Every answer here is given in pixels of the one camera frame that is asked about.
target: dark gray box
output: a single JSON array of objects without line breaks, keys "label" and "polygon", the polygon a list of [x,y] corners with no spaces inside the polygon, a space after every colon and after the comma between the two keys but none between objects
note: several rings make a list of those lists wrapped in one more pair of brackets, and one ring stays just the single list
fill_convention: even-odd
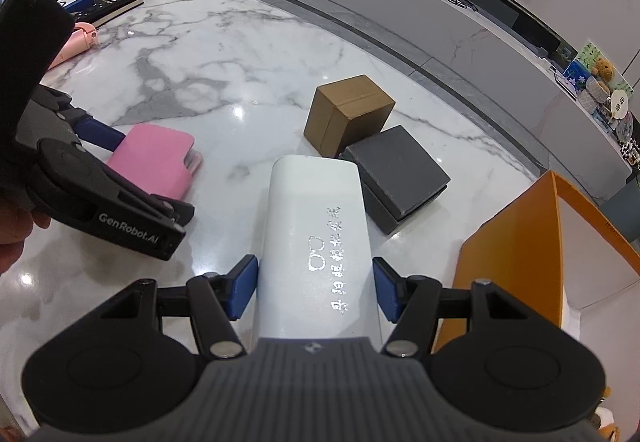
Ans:
[{"label": "dark gray box", "polygon": [[340,158],[358,166],[365,210],[385,234],[391,234],[450,182],[402,126],[348,146]]}]

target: person's hand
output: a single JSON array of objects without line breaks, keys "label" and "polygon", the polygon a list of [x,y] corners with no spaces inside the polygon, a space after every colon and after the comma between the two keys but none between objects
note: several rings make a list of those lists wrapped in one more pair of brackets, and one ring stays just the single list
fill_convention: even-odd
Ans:
[{"label": "person's hand", "polygon": [[51,218],[43,213],[28,213],[0,197],[0,274],[18,261],[34,223],[46,229]]},{"label": "person's hand", "polygon": [[23,438],[15,427],[0,427],[1,442],[20,442],[20,440],[23,440]]}]

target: orange box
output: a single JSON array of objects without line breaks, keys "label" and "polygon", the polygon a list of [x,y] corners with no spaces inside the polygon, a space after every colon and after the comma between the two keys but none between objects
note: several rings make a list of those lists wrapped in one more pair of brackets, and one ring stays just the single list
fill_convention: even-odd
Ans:
[{"label": "orange box", "polygon": [[[587,346],[627,440],[640,417],[640,255],[574,186],[548,171],[460,250],[453,287],[492,279]],[[465,332],[443,322],[437,346]]]}]

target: marble floor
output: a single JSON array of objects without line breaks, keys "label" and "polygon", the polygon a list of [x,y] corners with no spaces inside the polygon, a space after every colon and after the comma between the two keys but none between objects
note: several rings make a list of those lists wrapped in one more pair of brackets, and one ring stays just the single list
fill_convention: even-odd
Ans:
[{"label": "marble floor", "polygon": [[261,0],[355,44],[410,76],[481,127],[530,171],[553,169],[591,198],[527,129],[448,66],[386,28],[329,0]]},{"label": "marble floor", "polygon": [[[36,423],[20,372],[52,336],[140,277],[184,284],[193,275],[226,273],[246,253],[260,255],[273,163],[316,154],[302,131],[320,84],[368,75],[396,100],[387,126],[403,125],[451,177],[391,237],[368,223],[372,253],[404,275],[450,284],[464,239],[537,178],[531,161],[413,72],[275,5],[145,0],[101,28],[99,46],[47,73],[46,84],[124,131],[158,122],[191,133],[204,165],[186,197],[196,216],[169,262],[54,223],[34,231],[20,261],[0,277],[0,395],[25,431]],[[244,342],[252,321],[249,308],[234,324]],[[167,321],[165,331],[194,349],[188,321]]]}]

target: stuffed toy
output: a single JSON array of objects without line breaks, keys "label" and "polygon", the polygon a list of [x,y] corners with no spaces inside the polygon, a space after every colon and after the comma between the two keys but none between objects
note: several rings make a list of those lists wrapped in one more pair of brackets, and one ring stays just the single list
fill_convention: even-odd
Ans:
[{"label": "stuffed toy", "polygon": [[591,75],[601,78],[604,82],[611,82],[613,76],[616,73],[616,69],[613,64],[603,56],[598,57],[596,63],[591,68]]}]

